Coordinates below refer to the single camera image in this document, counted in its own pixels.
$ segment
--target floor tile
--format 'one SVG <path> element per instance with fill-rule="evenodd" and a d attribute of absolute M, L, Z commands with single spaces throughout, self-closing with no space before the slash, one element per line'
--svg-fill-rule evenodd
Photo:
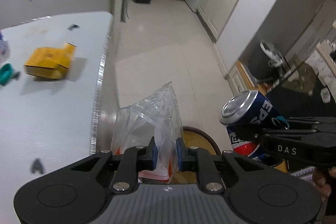
<path fill-rule="evenodd" d="M 178 44 L 154 48 L 116 63 L 118 90 L 146 94 L 172 81 L 176 94 L 192 94 L 189 74 Z"/>
<path fill-rule="evenodd" d="M 202 121 L 194 94 L 177 94 L 176 97 L 182 124 L 203 130 Z"/>
<path fill-rule="evenodd" d="M 230 149 L 218 118 L 232 91 L 197 15 L 179 0 L 130 3 L 128 14 L 116 61 L 120 106 L 172 81 L 183 125 L 203 130 L 221 150 Z"/>
<path fill-rule="evenodd" d="M 219 122 L 221 109 L 231 97 L 229 92 L 196 95 L 203 131 L 214 139 L 221 151 L 232 149 L 226 128 Z"/>

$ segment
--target yellow box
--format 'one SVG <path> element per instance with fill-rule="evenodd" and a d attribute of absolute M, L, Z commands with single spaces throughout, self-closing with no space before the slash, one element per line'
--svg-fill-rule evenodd
<path fill-rule="evenodd" d="M 65 43 L 63 48 L 37 48 L 25 63 L 26 74 L 61 79 L 66 76 L 76 46 Z"/>

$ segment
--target pepsi can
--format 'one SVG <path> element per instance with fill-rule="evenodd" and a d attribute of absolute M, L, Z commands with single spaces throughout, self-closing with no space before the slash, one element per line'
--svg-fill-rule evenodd
<path fill-rule="evenodd" d="M 264 128 L 286 128 L 288 122 L 257 90 L 234 96 L 222 108 L 220 122 L 226 126 L 256 124 Z"/>
<path fill-rule="evenodd" d="M 239 139 L 234 127 L 227 127 L 226 129 L 234 152 L 260 162 L 264 162 L 265 158 L 269 157 L 259 143 Z"/>

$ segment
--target white table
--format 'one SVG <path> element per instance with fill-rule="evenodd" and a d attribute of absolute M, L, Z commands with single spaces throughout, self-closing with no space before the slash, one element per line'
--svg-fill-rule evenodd
<path fill-rule="evenodd" d="M 19 223 L 13 198 L 21 186 L 41 175 L 31 173 L 34 160 L 48 173 L 94 153 L 96 141 L 99 148 L 109 149 L 113 129 L 107 128 L 119 109 L 113 54 L 108 53 L 111 22 L 108 12 L 78 13 L 2 30 L 10 47 L 6 62 L 22 74 L 18 81 L 0 86 L 1 224 Z M 69 31 L 72 24 L 80 28 Z M 65 41 L 77 46 L 65 80 L 37 81 L 24 73 L 23 64 L 35 48 L 62 47 Z M 108 94 L 104 100 L 102 93 Z"/>

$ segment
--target finger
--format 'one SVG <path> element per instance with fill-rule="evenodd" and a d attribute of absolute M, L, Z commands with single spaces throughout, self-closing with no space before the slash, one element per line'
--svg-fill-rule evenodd
<path fill-rule="evenodd" d="M 322 187 L 326 183 L 326 177 L 323 174 L 323 172 L 317 168 L 314 169 L 313 171 L 313 182 L 319 186 Z"/>
<path fill-rule="evenodd" d="M 329 174 L 333 177 L 336 178 L 336 166 L 329 168 Z"/>
<path fill-rule="evenodd" d="M 329 184 L 325 184 L 322 187 L 318 187 L 316 186 L 317 190 L 320 192 L 322 201 L 325 200 L 326 198 L 328 198 L 330 196 L 331 193 L 331 187 Z"/>

